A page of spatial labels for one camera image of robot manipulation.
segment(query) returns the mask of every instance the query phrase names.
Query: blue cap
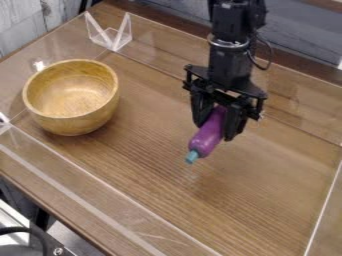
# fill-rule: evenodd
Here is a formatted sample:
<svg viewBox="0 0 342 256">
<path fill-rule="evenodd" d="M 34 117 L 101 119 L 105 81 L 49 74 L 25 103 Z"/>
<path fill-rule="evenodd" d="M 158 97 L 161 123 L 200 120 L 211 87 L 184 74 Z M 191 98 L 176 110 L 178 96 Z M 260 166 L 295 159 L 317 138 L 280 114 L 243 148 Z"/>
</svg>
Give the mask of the blue cap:
<svg viewBox="0 0 342 256">
<path fill-rule="evenodd" d="M 187 157 L 185 157 L 185 162 L 188 164 L 193 164 L 193 162 L 197 160 L 199 158 L 199 154 L 197 154 L 197 151 L 196 150 L 191 150 L 187 154 Z"/>
</svg>

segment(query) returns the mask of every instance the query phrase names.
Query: wooden table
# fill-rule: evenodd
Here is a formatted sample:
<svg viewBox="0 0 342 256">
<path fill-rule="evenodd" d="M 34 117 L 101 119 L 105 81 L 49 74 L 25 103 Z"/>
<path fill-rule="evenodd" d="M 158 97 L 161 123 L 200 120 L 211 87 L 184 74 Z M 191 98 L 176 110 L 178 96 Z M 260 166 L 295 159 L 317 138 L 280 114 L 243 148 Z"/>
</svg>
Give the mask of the wooden table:
<svg viewBox="0 0 342 256">
<path fill-rule="evenodd" d="M 109 2 L 90 12 L 112 27 L 124 14 Z M 0 111 L 12 117 L 1 175 L 109 255 L 303 255 L 340 162 L 340 87 L 277 64 L 255 70 L 269 94 L 264 120 L 188 166 L 196 129 L 183 65 L 205 63 L 205 41 L 132 16 L 133 42 L 112 53 L 78 41 L 82 22 L 1 63 Z M 60 137 L 20 112 L 17 93 L 34 56 L 81 54 L 116 71 L 120 105 L 101 129 Z M 340 190 L 337 180 L 335 198 Z M 309 255 L 342 254 L 340 212 L 328 206 L 335 215 L 323 218 Z"/>
</svg>

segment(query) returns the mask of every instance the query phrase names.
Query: white wall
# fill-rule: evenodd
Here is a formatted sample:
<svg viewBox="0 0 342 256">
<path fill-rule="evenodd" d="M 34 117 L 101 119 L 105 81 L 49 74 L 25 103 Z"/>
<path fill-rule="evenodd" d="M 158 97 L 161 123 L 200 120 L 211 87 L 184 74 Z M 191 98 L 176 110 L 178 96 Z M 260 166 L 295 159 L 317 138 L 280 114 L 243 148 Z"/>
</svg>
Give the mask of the white wall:
<svg viewBox="0 0 342 256">
<path fill-rule="evenodd" d="M 0 0 L 0 57 L 72 19 L 78 13 L 80 2 Z"/>
</svg>

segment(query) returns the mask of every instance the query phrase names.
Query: purple toy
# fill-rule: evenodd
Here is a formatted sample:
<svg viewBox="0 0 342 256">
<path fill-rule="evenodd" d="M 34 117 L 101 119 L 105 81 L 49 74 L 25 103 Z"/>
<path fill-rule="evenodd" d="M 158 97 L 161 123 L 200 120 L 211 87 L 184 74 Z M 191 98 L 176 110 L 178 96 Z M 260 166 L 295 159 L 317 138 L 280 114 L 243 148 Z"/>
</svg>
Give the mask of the purple toy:
<svg viewBox="0 0 342 256">
<path fill-rule="evenodd" d="M 225 108 L 217 106 L 208 117 L 207 122 L 200 127 L 197 133 L 188 142 L 188 155 L 185 162 L 192 164 L 197 158 L 204 158 L 209 155 L 213 148 L 223 138 L 223 121 Z"/>
</svg>

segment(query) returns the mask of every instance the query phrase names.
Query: black mount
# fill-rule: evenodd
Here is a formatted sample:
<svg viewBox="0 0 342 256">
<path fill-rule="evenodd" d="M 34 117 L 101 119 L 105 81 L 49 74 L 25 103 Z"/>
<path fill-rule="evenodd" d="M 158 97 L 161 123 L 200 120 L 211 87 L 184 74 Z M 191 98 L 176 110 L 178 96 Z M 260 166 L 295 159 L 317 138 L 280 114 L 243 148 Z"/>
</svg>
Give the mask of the black mount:
<svg viewBox="0 0 342 256">
<path fill-rule="evenodd" d="M 201 127 L 215 105 L 225 107 L 225 141 L 243 132 L 248 118 L 259 120 L 267 94 L 249 80 L 256 29 L 264 25 L 263 0 L 208 0 L 212 33 L 208 67 L 187 65 L 183 88 L 189 91 L 192 119 Z"/>
</svg>

